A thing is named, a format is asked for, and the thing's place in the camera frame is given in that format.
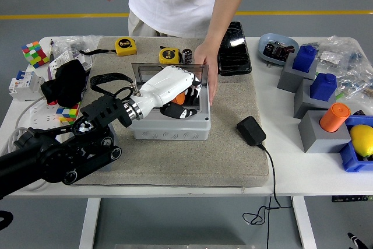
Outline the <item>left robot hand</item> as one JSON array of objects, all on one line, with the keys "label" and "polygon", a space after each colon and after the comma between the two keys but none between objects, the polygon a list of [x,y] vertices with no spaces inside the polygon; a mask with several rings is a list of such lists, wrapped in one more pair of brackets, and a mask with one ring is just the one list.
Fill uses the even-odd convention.
[{"label": "left robot hand", "polygon": [[140,88],[139,96],[132,96],[133,107],[138,111],[137,119],[145,118],[150,111],[158,107],[168,117],[184,119],[197,114],[195,109],[187,109],[173,100],[188,88],[198,96],[200,80],[192,72],[176,66],[167,66],[154,75]]}]

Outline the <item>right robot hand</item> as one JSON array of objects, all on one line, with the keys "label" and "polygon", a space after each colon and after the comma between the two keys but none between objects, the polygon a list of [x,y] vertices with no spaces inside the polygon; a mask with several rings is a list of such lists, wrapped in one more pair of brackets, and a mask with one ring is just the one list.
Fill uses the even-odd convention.
[{"label": "right robot hand", "polygon": [[365,245],[364,242],[362,242],[358,237],[356,237],[353,233],[348,232],[347,233],[349,239],[352,241],[352,243],[358,248],[358,249],[368,249],[368,246]]}]

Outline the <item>person's left hand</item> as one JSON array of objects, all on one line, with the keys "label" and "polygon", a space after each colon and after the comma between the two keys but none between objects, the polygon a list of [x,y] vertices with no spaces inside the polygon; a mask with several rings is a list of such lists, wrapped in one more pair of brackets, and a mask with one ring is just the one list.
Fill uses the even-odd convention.
[{"label": "person's left hand", "polygon": [[213,104],[218,87],[218,50],[219,48],[216,44],[205,39],[203,43],[196,48],[194,53],[195,64],[204,64],[209,66],[207,82],[209,86],[210,105]]}]

